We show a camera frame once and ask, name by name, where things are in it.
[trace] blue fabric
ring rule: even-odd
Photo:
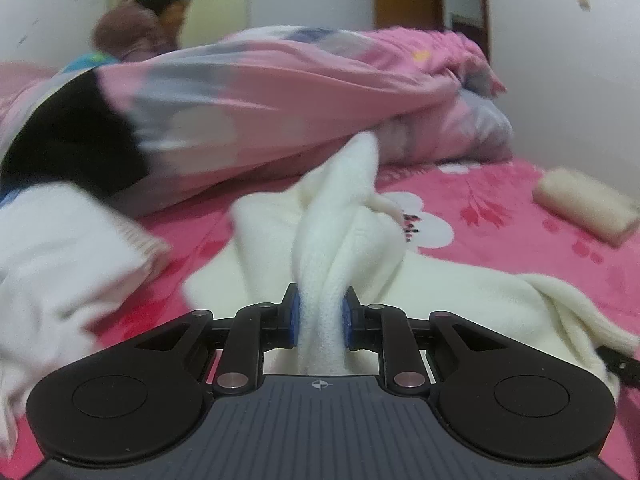
[[[90,52],[76,57],[71,63],[65,66],[60,73],[74,72],[75,70],[86,70],[88,68],[97,68],[103,65],[113,65],[118,63],[118,59],[109,54],[101,52]]]
[[[7,193],[0,194],[0,197],[1,197],[0,208],[3,208],[7,204],[10,204],[11,202],[13,202],[15,200],[15,198],[23,190],[24,190],[24,188],[22,188],[22,189],[12,189],[12,190],[8,191]]]
[[[291,34],[287,40],[299,41],[300,43],[319,43],[335,32],[335,29],[332,30],[330,28],[300,28],[300,30]]]

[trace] crosshair marking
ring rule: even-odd
[[[327,388],[329,386],[331,386],[327,381],[325,381],[324,379],[316,379],[315,381],[313,381],[312,383],[309,383],[310,386],[313,386],[316,390],[322,390],[324,388]]]

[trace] circular pad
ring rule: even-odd
[[[47,456],[119,465],[150,458],[196,425],[204,396],[171,352],[115,348],[33,389],[27,417]]]
[[[551,416],[569,403],[562,384],[536,375],[509,377],[496,384],[495,400],[505,410],[521,416]]]
[[[135,412],[145,403],[146,395],[145,383],[124,375],[108,375],[78,386],[73,401],[86,415],[116,418]]]
[[[596,376],[530,348],[465,355],[440,384],[438,405],[462,440],[529,464],[597,452],[616,409]]]

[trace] black fabric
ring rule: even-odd
[[[27,120],[2,162],[1,189],[68,181],[109,197],[148,175],[132,131],[129,121],[109,108],[89,70]]]

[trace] blue gripper pad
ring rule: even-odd
[[[289,321],[290,342],[294,346],[298,346],[298,336],[300,335],[300,293],[296,291],[296,295],[291,302],[291,318]]]
[[[351,308],[347,298],[342,300],[342,334],[345,348],[351,347]]]

